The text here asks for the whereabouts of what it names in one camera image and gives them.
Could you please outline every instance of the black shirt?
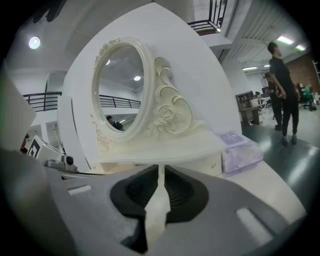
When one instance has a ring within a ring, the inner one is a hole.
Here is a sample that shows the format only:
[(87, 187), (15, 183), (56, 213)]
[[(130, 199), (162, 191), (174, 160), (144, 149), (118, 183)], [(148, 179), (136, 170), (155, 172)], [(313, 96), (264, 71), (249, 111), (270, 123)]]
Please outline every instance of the black shirt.
[(112, 126), (113, 126), (114, 128), (116, 128), (117, 130), (119, 130), (119, 131), (121, 131), (120, 129), (124, 127), (124, 126), (123, 126), (121, 123), (119, 123), (119, 122), (113, 122)]
[(290, 71), (286, 67), (284, 61), (280, 58), (272, 57), (269, 61), (270, 73), (275, 75), (279, 84), (283, 87), (287, 97), (295, 97), (296, 92), (294, 88), (294, 83), (290, 77)]

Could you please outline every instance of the gray floor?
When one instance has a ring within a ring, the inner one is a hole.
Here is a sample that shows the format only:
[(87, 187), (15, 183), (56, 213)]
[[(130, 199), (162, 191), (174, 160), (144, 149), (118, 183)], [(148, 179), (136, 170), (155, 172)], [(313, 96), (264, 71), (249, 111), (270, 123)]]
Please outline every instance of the gray floor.
[[(277, 122), (272, 119), (274, 115), (272, 108), (263, 109), (262, 115), (262, 126), (274, 129)], [(292, 135), (292, 118), (290, 118), (287, 133), (289, 136)], [(297, 137), (320, 149), (320, 107), (312, 112), (308, 108), (299, 109)]]
[(320, 149), (301, 139), (296, 145), (289, 143), (285, 147), (281, 144), (281, 132), (275, 131), (274, 126), (244, 126), (242, 133), (259, 144), (264, 153), (263, 160), (289, 185), (309, 212), (319, 193)]

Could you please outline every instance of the person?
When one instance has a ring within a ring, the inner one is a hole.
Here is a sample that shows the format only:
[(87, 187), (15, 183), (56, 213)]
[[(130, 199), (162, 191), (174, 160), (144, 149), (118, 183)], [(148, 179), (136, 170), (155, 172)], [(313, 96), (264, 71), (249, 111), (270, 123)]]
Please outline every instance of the person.
[(275, 126), (274, 129), (276, 131), (282, 131), (282, 113), (281, 113), (282, 102), (280, 99), (280, 95), (278, 94), (279, 90), (277, 89), (276, 83), (272, 81), (272, 78), (269, 72), (265, 73), (264, 76), (268, 81), (269, 90), (267, 94), (270, 96), (272, 110), (274, 113), (275, 120), (277, 122), (277, 125)]
[(29, 138), (29, 134), (27, 133), (23, 139), (21, 148), (20, 148), (20, 152), (24, 155), (26, 155), (28, 153), (28, 149), (25, 148), (25, 145), (27, 143), (27, 139)]
[(311, 112), (313, 110), (313, 101), (314, 101), (314, 97), (312, 96), (312, 91), (313, 91), (313, 88), (311, 87), (311, 85), (308, 85), (304, 88), (304, 92), (303, 92), (303, 97), (305, 98), (306, 101), (308, 101), (309, 111)]
[(280, 58), (281, 52), (276, 43), (270, 42), (268, 51), (272, 54), (272, 59), (269, 61), (270, 76), (272, 81), (276, 84), (280, 91), (280, 96), (283, 105), (283, 118), (282, 118), (282, 139), (281, 142), (284, 146), (288, 145), (287, 130), (292, 115), (292, 139), (291, 143), (295, 145), (297, 143), (297, 128), (299, 122), (299, 103), (298, 99), (300, 95), (295, 89), (295, 85), (291, 80), (290, 71), (286, 67), (283, 60)]
[(117, 130), (123, 131), (123, 132), (125, 131), (124, 126), (119, 122), (115, 122), (111, 115), (108, 115), (106, 119), (108, 120), (109, 124), (112, 125), (114, 128), (116, 128)]

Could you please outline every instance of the oval mirror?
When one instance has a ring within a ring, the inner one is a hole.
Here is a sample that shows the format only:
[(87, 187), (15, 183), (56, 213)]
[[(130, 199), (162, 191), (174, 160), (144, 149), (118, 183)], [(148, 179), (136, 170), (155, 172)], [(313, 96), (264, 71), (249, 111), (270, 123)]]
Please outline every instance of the oval mirror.
[(143, 62), (132, 46), (114, 49), (102, 64), (98, 81), (99, 102), (111, 129), (125, 132), (134, 123), (144, 91)]

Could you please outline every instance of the black railing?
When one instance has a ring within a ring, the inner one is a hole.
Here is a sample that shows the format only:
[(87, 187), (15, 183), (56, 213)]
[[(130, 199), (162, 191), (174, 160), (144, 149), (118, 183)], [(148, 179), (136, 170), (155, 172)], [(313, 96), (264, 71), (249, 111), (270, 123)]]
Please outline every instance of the black railing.
[(130, 108), (139, 109), (141, 102), (138, 100), (99, 95), (100, 105), (102, 108)]
[(23, 97), (33, 108), (35, 112), (56, 110), (58, 108), (58, 96), (61, 96), (62, 92), (47, 92), (47, 93), (32, 93), (25, 94)]
[[(23, 97), (35, 112), (56, 110), (58, 108), (58, 97), (61, 91), (47, 93), (25, 94)], [(99, 95), (102, 108), (130, 108), (139, 109), (141, 102), (134, 99)]]
[(189, 22), (188, 25), (198, 33), (204, 31), (212, 31), (212, 33), (219, 32), (218, 29), (222, 27), (224, 21), (227, 2), (228, 0), (209, 0), (208, 19)]

